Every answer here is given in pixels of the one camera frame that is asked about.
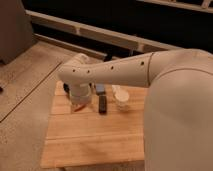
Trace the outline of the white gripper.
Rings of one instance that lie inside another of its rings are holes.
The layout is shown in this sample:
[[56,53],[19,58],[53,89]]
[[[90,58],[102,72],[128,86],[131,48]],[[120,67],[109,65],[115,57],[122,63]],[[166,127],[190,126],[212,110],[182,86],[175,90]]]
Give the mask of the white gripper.
[[74,105],[85,105],[91,102],[91,88],[88,84],[70,85],[69,96]]

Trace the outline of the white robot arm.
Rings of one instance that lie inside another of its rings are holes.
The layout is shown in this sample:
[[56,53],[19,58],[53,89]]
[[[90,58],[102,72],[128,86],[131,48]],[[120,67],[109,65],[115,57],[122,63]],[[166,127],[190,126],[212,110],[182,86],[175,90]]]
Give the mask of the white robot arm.
[[88,64],[78,54],[59,69],[71,101],[91,83],[146,87],[146,171],[213,171],[213,54],[200,49],[151,52]]

